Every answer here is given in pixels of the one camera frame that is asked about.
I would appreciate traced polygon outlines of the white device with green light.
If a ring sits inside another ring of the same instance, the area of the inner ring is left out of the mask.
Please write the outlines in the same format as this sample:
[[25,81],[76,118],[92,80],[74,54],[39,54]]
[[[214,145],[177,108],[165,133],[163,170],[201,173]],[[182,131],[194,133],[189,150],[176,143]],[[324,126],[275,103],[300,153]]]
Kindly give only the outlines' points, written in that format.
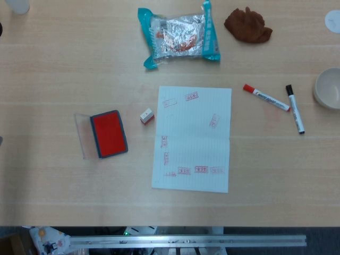
[[157,226],[127,226],[123,235],[154,235]]

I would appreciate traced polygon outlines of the aluminium rail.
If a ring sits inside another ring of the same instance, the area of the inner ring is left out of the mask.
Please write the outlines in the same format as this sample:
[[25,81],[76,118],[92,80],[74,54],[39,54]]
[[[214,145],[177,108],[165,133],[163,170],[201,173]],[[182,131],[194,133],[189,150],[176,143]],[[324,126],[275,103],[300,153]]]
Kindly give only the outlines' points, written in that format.
[[305,247],[305,235],[123,235],[75,236],[71,249]]

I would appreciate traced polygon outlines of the white round lid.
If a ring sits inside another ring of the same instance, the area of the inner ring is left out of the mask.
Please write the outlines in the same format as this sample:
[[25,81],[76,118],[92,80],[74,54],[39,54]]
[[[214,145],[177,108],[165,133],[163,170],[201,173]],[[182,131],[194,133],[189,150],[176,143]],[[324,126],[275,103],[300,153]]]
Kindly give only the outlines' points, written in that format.
[[340,10],[331,10],[326,14],[325,26],[331,32],[340,34]]

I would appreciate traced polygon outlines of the red ink pad clear lid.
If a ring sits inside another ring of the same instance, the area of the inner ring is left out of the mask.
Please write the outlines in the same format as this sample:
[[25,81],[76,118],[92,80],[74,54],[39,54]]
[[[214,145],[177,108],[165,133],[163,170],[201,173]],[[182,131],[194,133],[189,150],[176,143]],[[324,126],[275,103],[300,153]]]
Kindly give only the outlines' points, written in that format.
[[104,159],[128,152],[119,111],[96,115],[74,114],[84,159]]

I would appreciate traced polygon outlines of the white printed plastic bag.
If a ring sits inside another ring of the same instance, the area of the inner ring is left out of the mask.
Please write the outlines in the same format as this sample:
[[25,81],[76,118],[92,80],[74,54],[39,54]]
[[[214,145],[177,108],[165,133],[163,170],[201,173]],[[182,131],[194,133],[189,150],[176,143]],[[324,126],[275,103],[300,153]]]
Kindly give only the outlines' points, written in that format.
[[49,226],[29,229],[38,255],[64,255],[70,247],[70,236]]

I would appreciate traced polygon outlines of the beige bowl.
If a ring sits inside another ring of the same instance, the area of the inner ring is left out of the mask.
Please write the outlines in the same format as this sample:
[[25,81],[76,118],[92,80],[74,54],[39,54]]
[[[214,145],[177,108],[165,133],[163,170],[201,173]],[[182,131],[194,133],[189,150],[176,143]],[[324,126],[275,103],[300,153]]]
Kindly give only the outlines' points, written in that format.
[[340,110],[340,68],[322,71],[316,78],[313,95],[321,106]]

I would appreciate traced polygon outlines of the white lined paper sheet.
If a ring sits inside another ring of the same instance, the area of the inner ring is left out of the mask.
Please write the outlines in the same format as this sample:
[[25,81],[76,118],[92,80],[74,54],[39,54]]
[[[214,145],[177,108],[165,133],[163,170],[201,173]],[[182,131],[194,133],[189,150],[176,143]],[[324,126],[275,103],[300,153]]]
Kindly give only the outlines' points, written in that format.
[[152,187],[227,193],[230,88],[161,86]]

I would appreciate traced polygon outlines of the teal foil snack bag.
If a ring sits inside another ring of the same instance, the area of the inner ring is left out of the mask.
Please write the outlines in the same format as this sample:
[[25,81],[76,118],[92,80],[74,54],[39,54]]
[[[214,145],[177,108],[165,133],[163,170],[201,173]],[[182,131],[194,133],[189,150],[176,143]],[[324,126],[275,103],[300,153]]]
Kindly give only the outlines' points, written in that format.
[[139,8],[138,20],[150,49],[150,56],[143,64],[146,69],[154,70],[158,63],[170,58],[220,61],[210,0],[204,0],[201,13],[174,18],[156,15],[148,8]]

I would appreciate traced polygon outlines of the clear plastic cup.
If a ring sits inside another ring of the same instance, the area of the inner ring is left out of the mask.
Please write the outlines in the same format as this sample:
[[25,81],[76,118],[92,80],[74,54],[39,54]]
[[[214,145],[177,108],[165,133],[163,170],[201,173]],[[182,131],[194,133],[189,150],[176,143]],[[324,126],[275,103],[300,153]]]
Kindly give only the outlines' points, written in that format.
[[30,9],[29,0],[5,0],[5,2],[16,14],[25,14]]

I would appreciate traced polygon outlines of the black whiteboard marker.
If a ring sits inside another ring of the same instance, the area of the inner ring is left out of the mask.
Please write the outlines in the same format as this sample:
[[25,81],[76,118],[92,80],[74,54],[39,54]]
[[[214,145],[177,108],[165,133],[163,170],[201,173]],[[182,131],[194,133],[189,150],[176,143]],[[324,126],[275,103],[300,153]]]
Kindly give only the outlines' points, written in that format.
[[302,118],[301,118],[301,114],[299,112],[298,106],[297,106],[297,102],[296,102],[296,98],[293,92],[293,88],[292,85],[289,84],[286,86],[286,92],[290,101],[290,106],[291,106],[291,110],[293,113],[293,117],[294,117],[294,121],[298,130],[299,134],[305,134],[305,128],[302,122]]

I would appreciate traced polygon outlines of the brown crumpled cloth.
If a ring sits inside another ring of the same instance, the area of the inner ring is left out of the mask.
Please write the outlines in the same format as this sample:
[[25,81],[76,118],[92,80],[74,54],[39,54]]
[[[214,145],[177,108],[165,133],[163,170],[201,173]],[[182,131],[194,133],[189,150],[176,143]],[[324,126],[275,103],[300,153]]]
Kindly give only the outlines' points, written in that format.
[[236,8],[225,20],[224,27],[236,40],[250,44],[266,43],[273,32],[265,26],[262,15],[249,7],[245,10]]

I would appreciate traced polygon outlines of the small red white stamp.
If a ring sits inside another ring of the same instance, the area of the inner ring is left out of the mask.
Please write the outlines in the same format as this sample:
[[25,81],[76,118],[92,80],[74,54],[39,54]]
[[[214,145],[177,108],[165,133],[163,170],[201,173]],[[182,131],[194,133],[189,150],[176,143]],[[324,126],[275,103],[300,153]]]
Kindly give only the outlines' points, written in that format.
[[153,111],[150,108],[147,108],[141,115],[140,115],[140,121],[142,124],[146,125],[151,120],[155,118]]

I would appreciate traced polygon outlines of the red whiteboard marker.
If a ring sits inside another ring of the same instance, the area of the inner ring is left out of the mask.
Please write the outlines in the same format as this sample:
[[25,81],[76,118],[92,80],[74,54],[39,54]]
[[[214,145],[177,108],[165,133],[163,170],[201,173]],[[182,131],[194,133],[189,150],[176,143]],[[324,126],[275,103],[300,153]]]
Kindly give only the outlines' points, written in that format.
[[248,85],[248,84],[245,84],[243,86],[243,90],[257,96],[258,98],[261,98],[262,100],[278,107],[279,109],[283,110],[283,111],[286,111],[286,112],[289,112],[291,110],[290,106],[261,92],[260,90],[257,90],[255,88],[253,88],[252,86]]

